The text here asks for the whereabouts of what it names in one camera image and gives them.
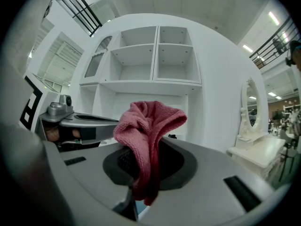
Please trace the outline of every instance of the black railing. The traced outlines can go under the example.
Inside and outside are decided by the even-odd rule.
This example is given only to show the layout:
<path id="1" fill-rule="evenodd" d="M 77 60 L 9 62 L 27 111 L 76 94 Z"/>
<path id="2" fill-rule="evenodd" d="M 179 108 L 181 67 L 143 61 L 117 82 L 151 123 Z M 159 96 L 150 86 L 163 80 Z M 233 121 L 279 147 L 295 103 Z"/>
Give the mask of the black railing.
<path id="1" fill-rule="evenodd" d="M 250 56 L 250 59 L 261 69 L 284 53 L 288 56 L 289 42 L 300 39 L 299 31 L 293 23 L 293 20 L 289 17 L 279 29 Z"/>
<path id="2" fill-rule="evenodd" d="M 90 37 L 102 26 L 85 0 L 57 1 Z"/>

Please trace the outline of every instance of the pink towel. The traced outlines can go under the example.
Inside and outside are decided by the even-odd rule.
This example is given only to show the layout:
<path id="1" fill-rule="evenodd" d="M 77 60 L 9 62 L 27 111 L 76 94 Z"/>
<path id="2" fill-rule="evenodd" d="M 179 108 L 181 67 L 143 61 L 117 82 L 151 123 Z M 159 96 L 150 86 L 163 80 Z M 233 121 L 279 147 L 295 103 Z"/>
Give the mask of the pink towel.
<path id="1" fill-rule="evenodd" d="M 139 101 L 131 103 L 130 109 L 123 113 L 114 130 L 114 138 L 131 148 L 135 154 L 140 175 L 134 182 L 134 198 L 145 199 L 145 205 L 151 205 L 158 195 L 158 142 L 186 120 L 187 116 L 180 109 L 159 101 Z"/>

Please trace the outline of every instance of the balcony railing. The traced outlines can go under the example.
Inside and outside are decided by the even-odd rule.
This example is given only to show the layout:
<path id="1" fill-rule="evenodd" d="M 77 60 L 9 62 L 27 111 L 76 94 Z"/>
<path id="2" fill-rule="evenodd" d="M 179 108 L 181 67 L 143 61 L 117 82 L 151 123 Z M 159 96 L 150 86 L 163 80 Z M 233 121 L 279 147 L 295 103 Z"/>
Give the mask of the balcony railing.
<path id="1" fill-rule="evenodd" d="M 57 0 L 57 2 L 90 37 L 102 26 L 85 0 Z"/>
<path id="2" fill-rule="evenodd" d="M 293 20 L 288 17 L 279 29 L 250 56 L 250 59 L 261 69 L 284 53 L 289 56 L 289 42 L 292 40 L 300 41 L 301 37 Z"/>

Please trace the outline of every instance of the white vanity table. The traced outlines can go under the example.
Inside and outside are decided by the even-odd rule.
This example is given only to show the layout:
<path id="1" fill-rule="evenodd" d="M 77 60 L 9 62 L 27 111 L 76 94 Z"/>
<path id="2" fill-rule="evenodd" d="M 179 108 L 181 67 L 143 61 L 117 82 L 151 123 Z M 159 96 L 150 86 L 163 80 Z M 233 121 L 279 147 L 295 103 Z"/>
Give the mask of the white vanity table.
<path id="1" fill-rule="evenodd" d="M 252 97 L 256 98 L 257 116 L 253 126 L 248 116 L 247 91 L 253 90 Z M 250 171 L 266 179 L 269 172 L 280 160 L 285 140 L 272 138 L 262 128 L 261 100 L 255 82 L 250 78 L 242 87 L 241 124 L 236 144 L 227 150 L 232 159 Z"/>

